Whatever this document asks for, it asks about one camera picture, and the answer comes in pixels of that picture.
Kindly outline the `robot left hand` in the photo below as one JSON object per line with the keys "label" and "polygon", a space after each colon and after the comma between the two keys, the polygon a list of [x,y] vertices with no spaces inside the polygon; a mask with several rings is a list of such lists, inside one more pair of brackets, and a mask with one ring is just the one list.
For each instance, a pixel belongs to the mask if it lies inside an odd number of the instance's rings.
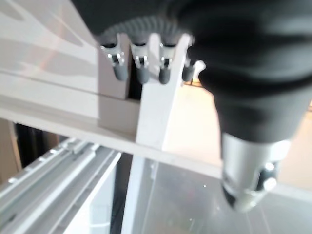
{"label": "robot left hand", "polygon": [[223,161],[222,190],[247,212],[276,186],[312,99],[312,3],[309,0],[75,0],[118,80],[128,77],[118,35],[131,42],[137,79],[148,82],[147,44],[160,37],[158,80],[167,84],[182,35],[191,37],[182,79],[197,61],[214,96]]}

